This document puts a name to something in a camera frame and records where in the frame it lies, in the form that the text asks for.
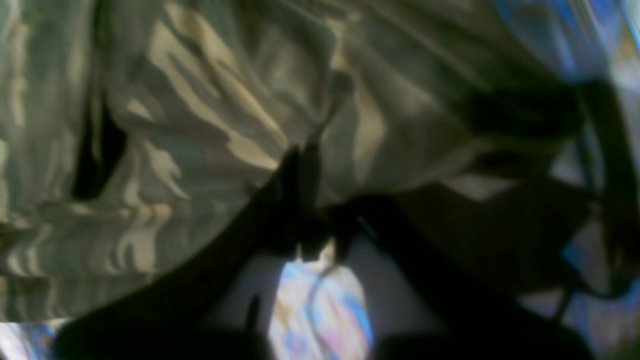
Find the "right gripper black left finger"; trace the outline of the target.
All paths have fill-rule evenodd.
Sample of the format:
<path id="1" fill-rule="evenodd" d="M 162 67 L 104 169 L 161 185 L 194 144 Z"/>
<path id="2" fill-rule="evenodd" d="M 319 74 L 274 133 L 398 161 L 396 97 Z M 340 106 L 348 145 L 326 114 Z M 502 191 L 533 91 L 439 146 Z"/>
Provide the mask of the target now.
<path id="1" fill-rule="evenodd" d="M 240 330 L 215 329 L 205 316 L 259 251 L 293 245 L 299 221 L 313 212 L 317 145 L 286 151 L 281 165 L 222 233 L 151 285 L 64 326 L 54 360 L 270 360 L 255 329 L 259 298 Z"/>

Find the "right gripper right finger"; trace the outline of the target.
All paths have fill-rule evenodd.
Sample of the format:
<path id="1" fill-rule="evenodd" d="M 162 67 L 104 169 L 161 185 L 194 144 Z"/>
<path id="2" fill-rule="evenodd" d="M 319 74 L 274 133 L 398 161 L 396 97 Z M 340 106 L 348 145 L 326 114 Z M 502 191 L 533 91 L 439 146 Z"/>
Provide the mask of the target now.
<path id="1" fill-rule="evenodd" d="M 330 226 L 354 245 L 366 239 L 398 268 L 419 305 L 444 326 L 384 335 L 372 360 L 592 360 L 573 330 L 520 306 L 466 274 L 384 197 L 333 207 Z"/>

